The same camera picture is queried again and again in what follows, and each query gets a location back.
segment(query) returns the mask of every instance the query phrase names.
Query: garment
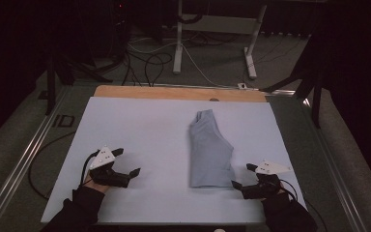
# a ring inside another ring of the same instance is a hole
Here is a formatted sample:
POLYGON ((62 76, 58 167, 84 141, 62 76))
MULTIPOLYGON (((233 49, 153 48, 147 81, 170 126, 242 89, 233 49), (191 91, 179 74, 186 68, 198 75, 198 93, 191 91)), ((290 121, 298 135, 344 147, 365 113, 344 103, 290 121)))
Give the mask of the garment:
MULTIPOLYGON (((98 212, 104 194, 81 187, 66 199, 63 209, 44 227, 42 232, 84 232, 98 221, 98 212)), ((317 225, 312 216, 288 193, 280 193, 262 201, 266 224, 271 232, 314 232, 317 225)))
POLYGON ((221 135, 211 109, 197 112, 190 125, 192 187, 231 187, 234 147, 221 135))

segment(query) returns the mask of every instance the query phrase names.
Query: gray cloth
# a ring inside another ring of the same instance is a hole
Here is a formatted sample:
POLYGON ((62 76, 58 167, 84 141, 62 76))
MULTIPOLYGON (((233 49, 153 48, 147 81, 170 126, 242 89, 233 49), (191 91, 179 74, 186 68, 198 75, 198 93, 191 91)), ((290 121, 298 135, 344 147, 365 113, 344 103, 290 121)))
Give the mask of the gray cloth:
POLYGON ((190 126, 191 186, 231 187, 234 147, 221 135, 211 109, 197 112, 190 126))

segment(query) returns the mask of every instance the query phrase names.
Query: hand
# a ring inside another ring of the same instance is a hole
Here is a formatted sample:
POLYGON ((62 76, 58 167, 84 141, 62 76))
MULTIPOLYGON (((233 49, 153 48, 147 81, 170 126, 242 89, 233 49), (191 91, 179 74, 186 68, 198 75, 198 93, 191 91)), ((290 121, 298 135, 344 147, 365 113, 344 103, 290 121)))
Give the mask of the hand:
POLYGON ((110 188, 110 186, 103 186, 103 185, 96 184, 92 180, 92 177, 90 177, 89 172, 86 175, 86 179, 84 180, 84 183, 85 183, 83 185, 84 187, 94 189, 94 190, 100 191, 102 193, 106 193, 108 191, 108 189, 110 188))

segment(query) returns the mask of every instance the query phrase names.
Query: sleeve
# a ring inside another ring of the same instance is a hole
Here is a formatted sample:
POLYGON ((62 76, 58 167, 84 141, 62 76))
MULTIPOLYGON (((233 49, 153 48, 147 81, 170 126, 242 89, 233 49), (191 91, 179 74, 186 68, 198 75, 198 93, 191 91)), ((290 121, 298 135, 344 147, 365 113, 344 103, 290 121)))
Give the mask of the sleeve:
POLYGON ((318 226, 314 218, 296 200, 283 192, 262 201, 266 224, 272 232, 314 232, 318 226))
POLYGON ((98 221, 98 212, 104 194, 92 188, 73 191, 72 201, 66 199, 63 209, 42 229, 42 232, 87 231, 98 221))

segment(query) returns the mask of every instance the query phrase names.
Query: white table surface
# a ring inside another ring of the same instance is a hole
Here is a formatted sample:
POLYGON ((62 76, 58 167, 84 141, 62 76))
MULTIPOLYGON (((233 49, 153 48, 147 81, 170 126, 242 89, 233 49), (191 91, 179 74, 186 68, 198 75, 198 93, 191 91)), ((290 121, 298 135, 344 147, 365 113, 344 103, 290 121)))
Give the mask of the white table surface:
MULTIPOLYGON (((92 97, 43 213, 49 222, 71 199, 87 157, 107 145, 124 148, 113 169, 140 175, 128 188, 110 189, 99 223, 247 224, 264 222, 262 204, 232 188, 190 188, 188 128, 197 111, 212 109, 221 134, 234 146, 231 164, 238 182, 256 184, 247 163, 270 160, 292 166, 267 102, 183 101, 92 97)), ((297 190, 295 172, 278 175, 297 190)))

